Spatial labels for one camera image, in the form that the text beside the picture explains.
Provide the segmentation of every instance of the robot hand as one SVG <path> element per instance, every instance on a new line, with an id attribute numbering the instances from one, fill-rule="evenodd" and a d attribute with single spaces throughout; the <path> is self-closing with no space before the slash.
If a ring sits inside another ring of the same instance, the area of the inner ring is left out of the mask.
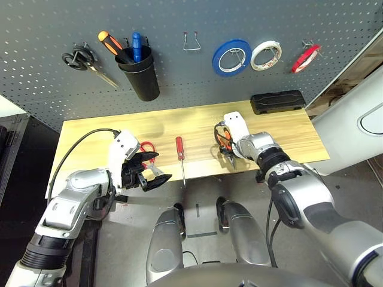
<path id="1" fill-rule="evenodd" d="M 127 130 L 123 130 L 113 141 L 109 153 L 109 170 L 112 173 L 113 184 L 117 192 L 122 188 L 130 189 L 141 186 L 143 191 L 149 191 L 163 185 L 172 175 L 160 174 L 152 181 L 147 181 L 142 172 L 142 162 L 157 157 L 156 152 L 137 152 L 140 144 Z"/>

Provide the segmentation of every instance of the black pen holder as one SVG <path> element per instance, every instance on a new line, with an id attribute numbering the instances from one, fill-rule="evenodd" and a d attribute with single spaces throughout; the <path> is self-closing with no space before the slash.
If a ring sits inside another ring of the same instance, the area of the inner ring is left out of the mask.
<path id="1" fill-rule="evenodd" d="M 125 48 L 124 51 L 133 59 L 133 49 L 131 47 Z M 115 57 L 115 61 L 125 73 L 139 99 L 149 102 L 157 99 L 160 94 L 151 48 L 142 46 L 141 57 L 140 62 L 133 64 L 122 63 L 117 57 Z"/>

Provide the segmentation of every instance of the wooden table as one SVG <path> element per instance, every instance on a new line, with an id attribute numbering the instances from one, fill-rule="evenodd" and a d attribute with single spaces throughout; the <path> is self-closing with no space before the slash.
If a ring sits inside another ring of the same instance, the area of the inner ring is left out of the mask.
<path id="1" fill-rule="evenodd" d="M 214 125 L 223 120 L 224 114 L 233 111 L 241 113 L 250 133 L 269 132 L 291 159 L 301 163 L 329 159 L 326 149 L 304 110 L 255 115 L 250 101 L 246 100 L 65 121 L 52 171 L 56 169 L 61 158 L 76 140 L 85 133 L 102 127 L 128 129 L 140 142 L 152 142 L 160 154 L 157 157 L 156 166 L 165 173 L 173 174 L 170 181 L 182 179 L 175 147 L 176 136 L 183 138 L 186 157 L 184 168 L 187 179 L 257 169 L 255 163 L 244 159 L 236 159 L 236 169 L 233 169 L 218 151 L 213 134 Z M 112 140 L 113 134 L 108 132 L 89 136 L 67 158 L 56 182 L 63 182 L 76 170 L 106 167 L 108 148 Z M 53 194 L 57 194 L 59 190 L 55 188 Z"/>

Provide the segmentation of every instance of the gray pegboard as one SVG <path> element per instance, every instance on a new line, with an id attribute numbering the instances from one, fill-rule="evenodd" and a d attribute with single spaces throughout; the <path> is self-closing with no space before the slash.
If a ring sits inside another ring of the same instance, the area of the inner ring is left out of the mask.
<path id="1" fill-rule="evenodd" d="M 256 93 L 298 89 L 310 102 L 383 26 L 381 0 L 3 0 L 1 5 L 0 93 L 58 131 L 63 120 L 245 100 Z M 121 42 L 135 30 L 148 37 L 160 86 L 156 100 L 137 98 L 98 42 L 100 30 Z M 195 30 L 201 51 L 183 51 L 183 32 L 189 32 L 192 44 Z M 222 78 L 211 59 L 234 38 L 252 48 L 278 41 L 283 62 L 263 72 L 247 67 Z M 322 45 L 326 58 L 317 57 L 292 74 L 303 39 Z M 119 89 L 91 72 L 65 66 L 61 54 L 83 41 Z"/>

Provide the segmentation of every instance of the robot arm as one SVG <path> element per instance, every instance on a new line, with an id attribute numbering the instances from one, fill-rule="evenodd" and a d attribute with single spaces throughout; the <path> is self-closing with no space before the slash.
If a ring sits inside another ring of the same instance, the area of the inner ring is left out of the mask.
<path id="1" fill-rule="evenodd" d="M 103 207 L 100 201 L 113 200 L 115 190 L 110 177 L 105 169 L 93 169 L 75 172 L 67 178 L 66 187 L 47 206 L 22 259 L 13 268 L 7 287 L 60 283 L 86 217 Z"/>
<path id="2" fill-rule="evenodd" d="M 130 132 L 122 131 L 110 146 L 110 171 L 80 170 L 66 179 L 66 187 L 48 204 L 22 259 L 14 266 L 7 287 L 58 285 L 84 221 L 103 220 L 115 200 L 116 189 L 141 185 L 147 191 L 170 178 L 166 175 L 147 181 L 142 175 L 142 162 L 158 153 L 136 153 L 139 147 Z"/>
<path id="3" fill-rule="evenodd" d="M 281 221 L 313 239 L 325 260 L 351 286 L 381 286 L 383 234 L 347 219 L 334 208 L 319 177 L 289 156 L 268 133 L 251 135 L 238 112 L 224 116 L 236 155 L 255 161 L 257 181 L 265 181 Z"/>

